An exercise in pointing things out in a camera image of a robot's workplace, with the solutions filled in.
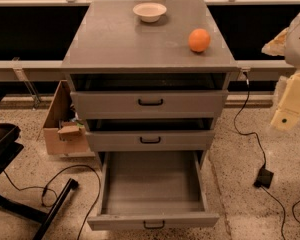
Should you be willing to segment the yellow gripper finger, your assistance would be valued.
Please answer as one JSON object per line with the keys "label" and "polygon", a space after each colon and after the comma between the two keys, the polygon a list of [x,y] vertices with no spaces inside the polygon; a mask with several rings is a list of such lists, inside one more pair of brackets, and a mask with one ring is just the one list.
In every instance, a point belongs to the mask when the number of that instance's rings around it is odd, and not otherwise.
{"label": "yellow gripper finger", "polygon": [[274,39],[266,43],[261,52],[269,56],[283,56],[286,48],[288,29],[283,29]]}
{"label": "yellow gripper finger", "polygon": [[300,120],[300,70],[286,80],[271,125],[281,131],[292,129]]}

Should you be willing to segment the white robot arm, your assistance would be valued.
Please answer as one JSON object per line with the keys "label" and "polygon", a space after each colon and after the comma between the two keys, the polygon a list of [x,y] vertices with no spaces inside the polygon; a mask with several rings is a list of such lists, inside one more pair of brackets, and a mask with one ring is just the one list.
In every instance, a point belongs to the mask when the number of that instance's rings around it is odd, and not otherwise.
{"label": "white robot arm", "polygon": [[271,125],[276,129],[288,131],[300,119],[300,12],[261,51],[270,56],[283,56],[287,64],[296,68],[296,72],[286,80],[286,87],[271,120]]}

